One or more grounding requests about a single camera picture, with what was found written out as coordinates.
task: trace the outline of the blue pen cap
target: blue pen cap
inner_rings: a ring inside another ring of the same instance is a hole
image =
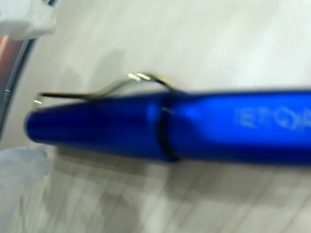
[[[31,112],[35,142],[112,154],[172,160],[159,146],[162,102],[169,93],[108,98]]]

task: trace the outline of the blue pen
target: blue pen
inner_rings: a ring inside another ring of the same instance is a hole
[[[36,109],[25,122],[35,142],[146,159],[311,164],[311,91],[184,93],[112,97],[127,82],[95,94],[42,93],[84,102]]]

